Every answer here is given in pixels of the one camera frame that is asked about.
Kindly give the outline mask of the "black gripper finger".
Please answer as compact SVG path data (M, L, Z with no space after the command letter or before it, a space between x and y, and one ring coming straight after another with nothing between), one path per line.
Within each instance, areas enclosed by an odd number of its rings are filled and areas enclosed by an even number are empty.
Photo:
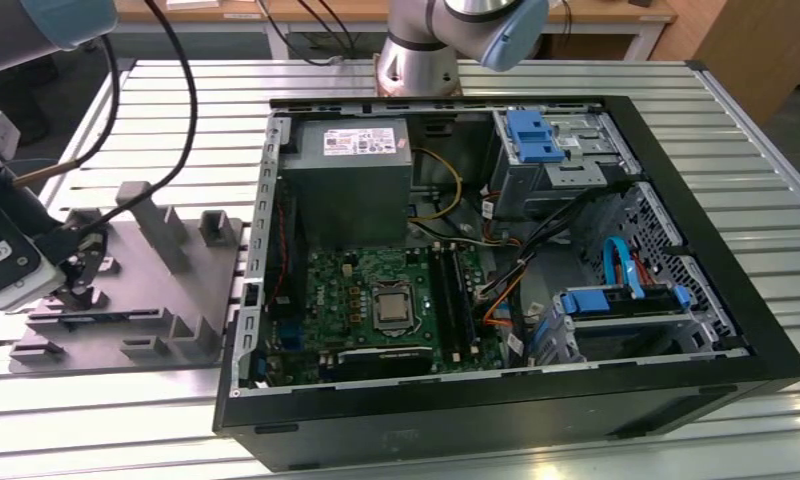
M59 264L65 274L65 281L55 290L55 299L66 309L85 308L85 287L79 285L83 264L75 256L71 256Z
M101 264L106 257L107 232L93 231L82 240L77 257L81 261L81 274L77 279L77 292L82 294L91 286Z

